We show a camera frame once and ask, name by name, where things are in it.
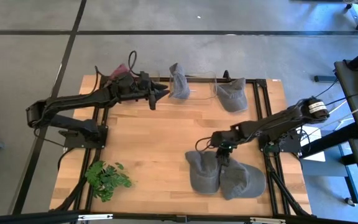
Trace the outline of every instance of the gray floor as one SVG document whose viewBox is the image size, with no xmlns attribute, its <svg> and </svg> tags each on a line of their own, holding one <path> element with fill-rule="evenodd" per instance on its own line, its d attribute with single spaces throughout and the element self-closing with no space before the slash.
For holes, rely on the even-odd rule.
<svg viewBox="0 0 358 224">
<path fill-rule="evenodd" d="M 0 0 L 0 29 L 71 29 L 79 5 L 79 0 Z M 355 26 L 344 4 L 95 0 L 88 1 L 80 29 L 354 30 Z M 66 36 L 0 36 L 0 138 L 6 144 L 0 150 L 0 215 L 8 213 L 34 140 L 24 109 L 50 94 L 67 40 Z M 358 37 L 79 36 L 60 95 L 77 94 L 82 76 L 94 73 L 94 65 L 110 73 L 126 63 L 131 50 L 138 52 L 135 70 L 158 71 L 161 76 L 180 62 L 189 72 L 211 70 L 221 76 L 227 69 L 233 77 L 281 79 L 290 105 L 327 88 L 329 84 L 315 83 L 312 77 L 332 75 L 335 61 L 355 57 Z M 335 85 L 321 97 L 329 102 L 342 96 L 341 87 Z M 348 106 L 343 106 L 330 121 L 348 112 Z M 48 137 L 63 141 L 55 129 L 49 130 Z M 44 144 L 24 212 L 48 209 L 61 153 L 58 147 Z M 356 167 L 352 170 L 358 174 Z M 315 215 L 358 221 L 358 207 L 339 200 L 349 194 L 342 179 L 305 180 Z"/>
</svg>

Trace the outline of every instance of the gray cap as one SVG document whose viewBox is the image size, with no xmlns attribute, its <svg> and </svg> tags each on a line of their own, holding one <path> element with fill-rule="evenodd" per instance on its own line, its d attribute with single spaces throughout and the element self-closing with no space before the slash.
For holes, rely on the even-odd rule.
<svg viewBox="0 0 358 224">
<path fill-rule="evenodd" d="M 219 170 L 216 153 L 190 151 L 185 154 L 190 164 L 191 187 L 200 194 L 214 194 L 219 189 Z"/>
<path fill-rule="evenodd" d="M 187 99 L 190 96 L 189 84 L 185 76 L 185 69 L 178 63 L 173 64 L 169 67 L 169 71 L 173 76 L 173 91 L 169 97 L 175 97 L 178 99 Z"/>
<path fill-rule="evenodd" d="M 266 188 L 262 171 L 247 164 L 240 164 L 232 158 L 228 166 L 222 166 L 220 178 L 223 197 L 226 200 L 258 197 Z"/>
<path fill-rule="evenodd" d="M 237 112 L 248 108 L 247 97 L 244 93 L 245 87 L 245 78 L 239 78 L 230 83 L 217 85 L 216 94 L 226 111 Z"/>
</svg>

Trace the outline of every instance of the white label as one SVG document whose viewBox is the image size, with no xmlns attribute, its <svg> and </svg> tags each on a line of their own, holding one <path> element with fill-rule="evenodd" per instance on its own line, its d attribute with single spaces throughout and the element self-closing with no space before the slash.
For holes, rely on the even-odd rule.
<svg viewBox="0 0 358 224">
<path fill-rule="evenodd" d="M 323 106 L 318 106 L 318 107 L 316 107 L 316 108 L 313 108 L 313 109 L 309 110 L 309 112 L 310 112 L 310 113 L 314 113 L 314 112 L 316 112 L 316 111 L 326 110 L 326 109 L 327 109 L 327 107 L 325 107 L 325 106 L 323 105 Z"/>
<path fill-rule="evenodd" d="M 317 106 L 322 106 L 322 105 L 324 105 L 324 103 L 322 101 L 313 103 L 312 105 L 309 105 L 309 109 L 315 108 Z"/>
</svg>

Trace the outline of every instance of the green plant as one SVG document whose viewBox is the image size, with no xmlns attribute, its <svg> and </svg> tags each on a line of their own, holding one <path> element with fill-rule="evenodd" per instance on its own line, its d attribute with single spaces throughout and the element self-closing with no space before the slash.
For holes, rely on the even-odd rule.
<svg viewBox="0 0 358 224">
<path fill-rule="evenodd" d="M 107 202 L 111 199 L 114 189 L 123 185 L 124 187 L 132 186 L 132 182 L 129 177 L 120 170 L 124 169 L 124 166 L 118 162 L 115 163 L 117 168 L 111 165 L 107 165 L 104 168 L 105 162 L 95 162 L 86 172 L 85 177 L 88 183 L 93 186 L 93 196 L 100 198 L 102 202 Z"/>
</svg>

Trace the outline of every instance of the wooden table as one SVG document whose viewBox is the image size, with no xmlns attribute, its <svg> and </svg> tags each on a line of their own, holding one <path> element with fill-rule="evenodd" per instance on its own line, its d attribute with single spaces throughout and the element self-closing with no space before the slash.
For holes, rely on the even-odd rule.
<svg viewBox="0 0 358 224">
<path fill-rule="evenodd" d="M 89 93 L 94 76 L 86 75 L 80 93 Z M 196 93 L 208 92 L 207 83 L 190 83 Z M 267 80 L 272 113 L 287 108 L 280 80 Z M 260 100 L 264 105 L 263 93 Z M 109 132 L 101 160 L 120 162 L 133 182 L 129 189 L 118 188 L 111 201 L 93 199 L 92 212 L 161 213 L 187 215 L 272 215 L 269 191 L 257 198 L 225 200 L 219 190 L 215 195 L 200 195 L 190 186 L 189 165 L 185 152 L 194 150 L 195 142 L 230 125 L 257 120 L 252 85 L 246 85 L 249 108 L 240 113 L 226 112 L 217 97 L 208 100 L 175 101 L 167 96 L 149 110 L 147 101 L 123 103 L 109 110 Z M 74 118 L 90 119 L 93 108 L 75 110 Z M 84 149 L 75 149 L 63 158 L 52 195 L 50 208 L 59 206 L 73 190 L 80 176 Z M 300 163 L 291 154 L 281 153 L 285 183 L 296 201 L 311 212 Z M 240 145 L 232 157 L 265 173 L 262 153 L 256 140 Z M 85 186 L 80 208 L 85 207 Z M 275 187 L 279 212 L 283 213 L 278 187 Z"/>
</svg>

